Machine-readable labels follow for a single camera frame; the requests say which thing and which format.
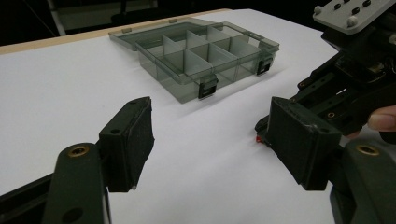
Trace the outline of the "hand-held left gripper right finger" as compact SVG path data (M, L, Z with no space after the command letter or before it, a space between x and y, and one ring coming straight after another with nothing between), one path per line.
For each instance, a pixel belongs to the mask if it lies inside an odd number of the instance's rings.
M273 97L266 142L305 190L325 190L341 133L304 106Z

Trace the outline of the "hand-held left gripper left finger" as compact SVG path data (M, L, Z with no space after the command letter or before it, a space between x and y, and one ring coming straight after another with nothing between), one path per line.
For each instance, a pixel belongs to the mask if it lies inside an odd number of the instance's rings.
M151 99L126 103L99 133L99 148L106 165L110 192L135 189L154 146Z

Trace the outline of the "grey clear compartment box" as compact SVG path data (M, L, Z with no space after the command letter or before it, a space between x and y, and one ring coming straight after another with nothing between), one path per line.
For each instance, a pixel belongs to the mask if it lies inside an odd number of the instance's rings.
M279 51L275 41L232 23L194 18L125 28L109 37L137 52L140 65L182 104L266 73Z

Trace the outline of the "wooden table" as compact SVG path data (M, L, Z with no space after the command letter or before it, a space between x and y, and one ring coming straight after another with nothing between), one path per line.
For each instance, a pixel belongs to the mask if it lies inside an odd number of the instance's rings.
M215 10L208 10L208 11L191 13L191 14L175 16L175 17L170 17L170 18L165 18L165 19L158 19L158 20L153 20L153 21L143 21L143 22L139 22L139 23L133 23L133 24L127 24L127 25L111 27L111 28L106 28L106 29L101 29L101 30L95 30L95 31L85 32L85 33L80 33L80 34L75 34L75 35L57 36L57 37L53 37L53 38L40 39L40 40L35 40L35 41L6 45L6 46L0 47L0 55L14 53L14 52L20 52L20 51L26 51L26 50L32 50L32 49L41 49L41 48L57 46L57 45L87 40L87 39L93 39L93 38L97 38L97 37L101 37L101 36L107 36L111 32L116 32L116 31L120 31L123 29L129 30L129 29L142 28L142 27L147 27L147 26L151 26L151 25L166 23L168 21L175 21L175 20L179 21L179 20L183 20L183 19L187 19L187 18L195 18L198 16L203 16L203 15L207 15L207 14L211 14L211 13L218 13L218 12L223 12L223 11L230 11L230 9L229 8L221 8L221 9L215 9Z

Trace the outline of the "white desk leg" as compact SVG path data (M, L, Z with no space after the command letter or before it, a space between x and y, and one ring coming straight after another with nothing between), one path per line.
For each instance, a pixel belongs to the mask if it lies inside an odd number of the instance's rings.
M57 7L55 6L53 0L46 0L46 1L47 1L48 5L49 5L49 11L50 11L50 14L51 14L51 16L52 16L52 18L54 20L54 23L55 23L55 26L57 28L57 31L58 31L59 35L60 36L65 36L66 32L65 32L64 26L63 26L63 24L62 24L62 22L60 20Z

